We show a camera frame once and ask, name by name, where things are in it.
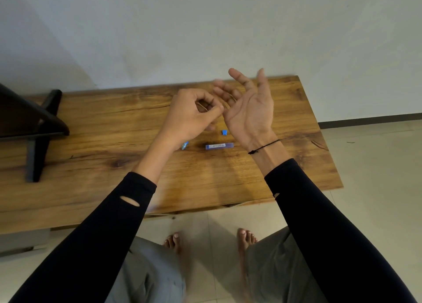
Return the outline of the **person's left hand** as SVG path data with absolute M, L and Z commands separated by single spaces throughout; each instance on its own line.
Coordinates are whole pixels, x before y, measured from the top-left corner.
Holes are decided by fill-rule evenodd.
M 173 96 L 169 111 L 156 137 L 157 141 L 170 151 L 178 150 L 184 142 L 194 139 L 204 131 L 195 126 L 194 89 L 199 88 L 180 89 Z

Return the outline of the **person's right hand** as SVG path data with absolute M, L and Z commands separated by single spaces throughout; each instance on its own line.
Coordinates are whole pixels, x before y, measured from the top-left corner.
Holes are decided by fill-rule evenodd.
M 246 151 L 258 150 L 277 140 L 272 130 L 273 99 L 262 99 L 257 93 L 257 82 L 243 75 L 240 71 L 230 68 L 230 77 L 240 83 L 245 92 L 241 93 L 235 86 L 223 80 L 214 80 L 213 92 L 224 100 L 230 96 L 236 103 L 223 112 L 225 124 L 234 137 Z

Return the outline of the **tan rubber band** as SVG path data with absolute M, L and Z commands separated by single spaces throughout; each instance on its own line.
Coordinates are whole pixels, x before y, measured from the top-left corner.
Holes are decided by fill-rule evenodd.
M 224 100 L 221 97 L 214 96 L 214 101 L 220 102 L 224 107 L 224 111 L 229 110 L 230 107 L 236 103 L 236 99 L 233 98 L 232 96 L 230 96 L 230 99 L 228 101 Z M 200 112 L 206 112 L 206 111 L 210 111 L 214 107 L 214 104 L 209 103 L 205 100 L 199 100 L 196 102 L 196 106 Z

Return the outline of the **person's left forearm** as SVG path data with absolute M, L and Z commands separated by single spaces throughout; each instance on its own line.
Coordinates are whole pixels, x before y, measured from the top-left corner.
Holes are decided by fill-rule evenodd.
M 164 165 L 185 141 L 161 130 L 134 171 L 30 275 L 9 303 L 104 303 Z

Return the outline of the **person's right forearm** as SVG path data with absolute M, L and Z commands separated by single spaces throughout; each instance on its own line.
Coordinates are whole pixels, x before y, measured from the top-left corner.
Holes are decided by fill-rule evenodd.
M 328 303 L 417 303 L 376 247 L 288 156 L 279 140 L 254 157 Z

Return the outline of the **dark skirting board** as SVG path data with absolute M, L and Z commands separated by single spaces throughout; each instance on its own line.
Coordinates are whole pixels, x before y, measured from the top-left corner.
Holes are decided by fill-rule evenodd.
M 383 124 L 383 123 L 396 123 L 421 120 L 422 113 L 413 114 L 398 114 L 398 115 L 387 115 L 379 117 L 367 117 L 358 119 L 343 119 L 335 121 L 318 122 L 320 129 L 332 129 L 332 128 L 345 128 L 351 126 L 362 126 L 371 124 Z

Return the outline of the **person's left foot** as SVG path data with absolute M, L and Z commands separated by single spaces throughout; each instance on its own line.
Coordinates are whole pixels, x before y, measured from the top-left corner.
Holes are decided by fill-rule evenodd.
M 182 241 L 179 232 L 168 236 L 165 239 L 163 246 L 180 256 L 182 253 Z

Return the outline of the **person's foot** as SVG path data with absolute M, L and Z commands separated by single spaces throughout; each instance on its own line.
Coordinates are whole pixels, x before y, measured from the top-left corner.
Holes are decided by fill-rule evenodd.
M 168 236 L 165 239 L 163 246 L 180 256 L 182 253 L 182 241 L 179 232 Z
M 246 275 L 246 250 L 253 244 L 257 243 L 257 238 L 249 230 L 239 228 L 237 230 L 237 246 L 240 264 L 240 279 L 241 291 L 245 303 L 253 303 L 250 296 L 250 290 L 247 282 Z

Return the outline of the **person's right foot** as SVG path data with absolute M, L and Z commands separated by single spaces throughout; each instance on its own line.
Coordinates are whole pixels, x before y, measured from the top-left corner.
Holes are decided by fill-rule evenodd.
M 240 279 L 241 291 L 245 303 L 253 303 L 250 296 L 250 290 L 247 282 L 246 275 L 246 250 L 253 244 L 257 243 L 257 238 L 249 230 L 239 228 L 237 230 L 237 246 L 240 264 Z

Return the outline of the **person's grey trousers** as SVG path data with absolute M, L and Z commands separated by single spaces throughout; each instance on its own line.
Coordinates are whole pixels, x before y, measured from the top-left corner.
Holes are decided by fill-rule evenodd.
M 288 226 L 246 250 L 253 303 L 328 303 Z M 184 303 L 182 253 L 135 237 L 105 303 Z

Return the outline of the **black stand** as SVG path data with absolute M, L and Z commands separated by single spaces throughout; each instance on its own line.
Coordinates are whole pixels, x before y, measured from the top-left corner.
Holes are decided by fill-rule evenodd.
M 57 117 L 61 98 L 55 89 L 39 105 L 0 83 L 0 141 L 27 140 L 26 182 L 39 182 L 51 138 L 70 134 Z

